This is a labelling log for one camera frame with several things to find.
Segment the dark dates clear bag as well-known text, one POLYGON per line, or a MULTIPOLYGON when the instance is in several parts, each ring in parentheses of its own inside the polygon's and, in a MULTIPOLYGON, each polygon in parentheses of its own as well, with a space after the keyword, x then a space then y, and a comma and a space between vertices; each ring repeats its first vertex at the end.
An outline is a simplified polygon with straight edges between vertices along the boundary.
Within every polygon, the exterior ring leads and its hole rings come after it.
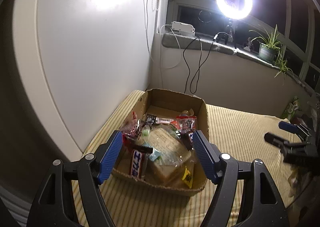
POLYGON ((142 125, 135 111, 132 111, 120 127, 125 138, 136 141, 141 135, 142 125))

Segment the snickers bar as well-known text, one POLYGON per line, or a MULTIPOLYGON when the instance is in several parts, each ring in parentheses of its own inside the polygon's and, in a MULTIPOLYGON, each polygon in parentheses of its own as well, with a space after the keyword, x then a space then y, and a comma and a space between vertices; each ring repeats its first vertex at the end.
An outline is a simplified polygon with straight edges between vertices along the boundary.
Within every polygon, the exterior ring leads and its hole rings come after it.
POLYGON ((187 150, 192 150, 193 149, 193 138, 194 138, 194 133, 195 130, 181 130, 180 131, 180 140, 182 144, 185 145, 185 148, 187 150))
POLYGON ((131 152, 129 175, 138 179, 144 179, 148 159, 152 153, 152 147, 134 145, 131 152))

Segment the yellow candy wrapper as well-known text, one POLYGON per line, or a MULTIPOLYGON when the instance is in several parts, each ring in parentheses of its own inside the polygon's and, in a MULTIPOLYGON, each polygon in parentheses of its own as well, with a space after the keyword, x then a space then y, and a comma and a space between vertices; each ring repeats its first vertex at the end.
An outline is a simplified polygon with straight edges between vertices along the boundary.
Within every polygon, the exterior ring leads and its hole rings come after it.
POLYGON ((182 177, 182 181, 189 189, 193 187, 193 179, 194 179, 194 166, 185 167, 184 175, 182 177))

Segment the green candy wrapper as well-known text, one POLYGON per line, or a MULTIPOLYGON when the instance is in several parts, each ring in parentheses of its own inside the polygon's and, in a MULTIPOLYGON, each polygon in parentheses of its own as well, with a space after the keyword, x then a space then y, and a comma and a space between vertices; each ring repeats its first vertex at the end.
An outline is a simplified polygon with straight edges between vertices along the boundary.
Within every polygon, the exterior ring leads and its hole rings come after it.
POLYGON ((151 132, 150 128, 142 129, 142 137, 147 138, 150 135, 150 132, 151 132))

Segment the small red-edged snack bag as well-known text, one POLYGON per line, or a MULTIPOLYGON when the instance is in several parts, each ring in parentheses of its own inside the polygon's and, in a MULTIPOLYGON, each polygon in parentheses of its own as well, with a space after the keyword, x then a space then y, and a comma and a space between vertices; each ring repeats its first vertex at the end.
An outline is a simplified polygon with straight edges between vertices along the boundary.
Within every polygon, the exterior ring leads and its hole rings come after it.
POLYGON ((181 133, 194 132, 197 129, 196 116, 177 116, 176 120, 179 124, 179 130, 181 133))

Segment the black small snack packet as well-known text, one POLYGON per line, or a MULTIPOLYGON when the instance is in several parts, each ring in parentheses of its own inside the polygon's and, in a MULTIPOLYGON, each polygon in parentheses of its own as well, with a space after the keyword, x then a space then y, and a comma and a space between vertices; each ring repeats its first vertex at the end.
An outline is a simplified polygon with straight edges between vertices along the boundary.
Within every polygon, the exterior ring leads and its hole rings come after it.
POLYGON ((157 116, 152 114, 146 114, 145 116, 145 123, 148 125, 153 125, 157 122, 157 116))

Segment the pink snack packet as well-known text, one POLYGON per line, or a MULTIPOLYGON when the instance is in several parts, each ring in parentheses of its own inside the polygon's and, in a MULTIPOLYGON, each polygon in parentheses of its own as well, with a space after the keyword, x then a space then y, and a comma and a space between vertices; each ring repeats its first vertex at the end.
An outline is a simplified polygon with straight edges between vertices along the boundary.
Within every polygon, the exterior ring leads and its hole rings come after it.
POLYGON ((156 123, 157 124, 164 124, 164 125, 168 125, 170 123, 174 122, 174 119, 171 118, 156 118, 156 123))

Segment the green mint candy packet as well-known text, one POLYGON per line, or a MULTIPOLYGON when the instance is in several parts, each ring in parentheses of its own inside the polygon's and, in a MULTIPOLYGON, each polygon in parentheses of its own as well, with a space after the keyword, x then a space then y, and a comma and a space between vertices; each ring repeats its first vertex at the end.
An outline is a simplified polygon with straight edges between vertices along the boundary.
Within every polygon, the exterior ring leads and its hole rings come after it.
POLYGON ((157 159, 160 158, 161 152, 154 147, 146 146, 147 147, 147 154, 149 156, 149 160, 155 162, 157 159))

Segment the green snack bag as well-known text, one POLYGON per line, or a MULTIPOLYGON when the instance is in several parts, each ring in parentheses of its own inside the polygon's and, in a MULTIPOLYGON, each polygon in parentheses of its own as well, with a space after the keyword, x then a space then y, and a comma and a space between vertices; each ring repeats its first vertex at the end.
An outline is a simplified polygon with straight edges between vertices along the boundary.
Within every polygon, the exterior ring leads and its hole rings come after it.
POLYGON ((291 102, 288 103, 281 115, 281 119, 288 119, 289 121, 294 117, 296 111, 300 108, 299 98, 294 96, 291 102))

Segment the potted spider plant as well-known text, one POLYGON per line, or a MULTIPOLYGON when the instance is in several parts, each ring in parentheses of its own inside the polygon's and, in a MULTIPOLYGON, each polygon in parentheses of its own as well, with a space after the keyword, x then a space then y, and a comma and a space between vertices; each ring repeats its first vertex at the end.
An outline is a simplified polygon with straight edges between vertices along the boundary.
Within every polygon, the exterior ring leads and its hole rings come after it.
POLYGON ((287 66, 287 59, 284 58, 283 44, 278 39, 280 35, 278 25, 276 24, 271 32, 268 32, 266 29, 264 29, 264 31, 265 36, 258 31, 250 30, 250 32, 257 34, 256 37, 250 39, 250 42, 259 42, 258 56, 278 68, 278 72, 274 78, 277 78, 280 74, 282 74, 283 77, 288 74, 293 75, 293 70, 287 66))

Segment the grey windowsill cover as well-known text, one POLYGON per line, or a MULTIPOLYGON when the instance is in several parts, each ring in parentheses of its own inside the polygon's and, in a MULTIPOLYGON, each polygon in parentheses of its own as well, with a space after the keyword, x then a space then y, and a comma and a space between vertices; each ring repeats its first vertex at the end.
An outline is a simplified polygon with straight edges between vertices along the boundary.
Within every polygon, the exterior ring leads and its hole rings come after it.
POLYGON ((231 48, 230 46, 224 46, 220 43, 213 42, 211 40, 191 38, 181 35, 174 35, 173 33, 166 32, 161 39, 161 46, 171 49, 181 49, 182 51, 187 48, 188 50, 200 50, 201 46, 204 51, 219 52, 226 55, 238 56, 243 59, 247 59, 252 62, 259 63, 263 66, 271 69, 279 70, 279 68, 270 62, 264 61, 257 55, 240 50, 239 48, 231 48))

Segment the white power strip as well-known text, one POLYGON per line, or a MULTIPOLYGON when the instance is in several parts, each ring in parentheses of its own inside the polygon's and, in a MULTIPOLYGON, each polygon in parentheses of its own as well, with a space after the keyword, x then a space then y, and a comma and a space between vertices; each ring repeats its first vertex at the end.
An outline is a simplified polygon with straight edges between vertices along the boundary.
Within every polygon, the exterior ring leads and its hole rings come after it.
POLYGON ((182 36, 195 37, 195 28, 191 24, 186 24, 182 22, 172 22, 171 29, 174 33, 182 36))

